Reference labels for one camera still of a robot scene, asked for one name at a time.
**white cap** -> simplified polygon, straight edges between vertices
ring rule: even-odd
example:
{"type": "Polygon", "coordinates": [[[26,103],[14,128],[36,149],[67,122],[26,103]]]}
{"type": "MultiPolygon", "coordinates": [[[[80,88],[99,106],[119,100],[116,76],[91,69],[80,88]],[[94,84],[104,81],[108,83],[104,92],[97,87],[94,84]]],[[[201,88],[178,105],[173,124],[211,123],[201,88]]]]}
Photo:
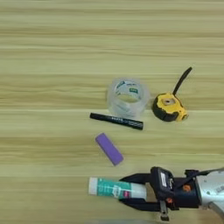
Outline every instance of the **white cap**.
{"type": "Polygon", "coordinates": [[[88,193],[89,194],[97,194],[97,182],[98,178],[90,178],[88,183],[88,193]]]}

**wood grain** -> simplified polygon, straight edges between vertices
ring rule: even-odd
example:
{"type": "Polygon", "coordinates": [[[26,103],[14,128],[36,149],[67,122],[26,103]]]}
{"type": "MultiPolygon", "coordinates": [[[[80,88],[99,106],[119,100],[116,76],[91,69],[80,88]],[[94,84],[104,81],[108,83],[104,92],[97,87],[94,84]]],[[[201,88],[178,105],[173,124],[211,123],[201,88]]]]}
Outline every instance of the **wood grain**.
{"type": "MultiPolygon", "coordinates": [[[[223,166],[224,3],[219,0],[0,0],[1,224],[149,223],[155,213],[88,195],[88,178],[119,179],[153,165],[223,166]],[[144,131],[89,120],[108,114],[117,77],[138,78],[151,98],[179,91],[190,117],[144,131]],[[124,155],[117,167],[95,143],[105,132],[124,155]]],[[[221,223],[182,209],[171,223],[221,223]]]]}

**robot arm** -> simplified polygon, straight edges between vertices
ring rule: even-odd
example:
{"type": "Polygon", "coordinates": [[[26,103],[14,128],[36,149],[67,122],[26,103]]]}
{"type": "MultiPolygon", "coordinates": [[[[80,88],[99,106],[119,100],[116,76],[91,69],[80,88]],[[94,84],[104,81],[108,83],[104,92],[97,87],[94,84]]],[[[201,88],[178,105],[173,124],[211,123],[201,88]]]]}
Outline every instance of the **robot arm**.
{"type": "Polygon", "coordinates": [[[168,221],[168,210],[180,208],[211,208],[224,220],[224,170],[185,171],[185,178],[174,178],[172,173],[152,167],[150,173],[138,173],[121,181],[145,184],[155,194],[153,202],[144,199],[121,199],[129,207],[141,211],[160,212],[168,221]]]}
{"type": "Polygon", "coordinates": [[[202,207],[214,210],[224,223],[224,170],[198,176],[196,185],[202,207]]]}

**yellow tape measure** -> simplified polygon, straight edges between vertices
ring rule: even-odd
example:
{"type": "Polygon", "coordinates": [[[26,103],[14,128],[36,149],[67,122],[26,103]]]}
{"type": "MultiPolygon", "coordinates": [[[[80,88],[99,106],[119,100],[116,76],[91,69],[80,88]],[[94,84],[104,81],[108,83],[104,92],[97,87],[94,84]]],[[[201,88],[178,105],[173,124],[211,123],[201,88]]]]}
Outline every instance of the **yellow tape measure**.
{"type": "Polygon", "coordinates": [[[178,84],[174,88],[172,94],[159,94],[153,105],[152,111],[154,115],[165,121],[165,122],[173,122],[173,121],[183,121],[188,117],[186,109],[181,104],[180,100],[176,97],[176,93],[179,90],[183,80],[186,76],[192,71],[192,68],[189,67],[183,75],[180,77],[178,84]]]}

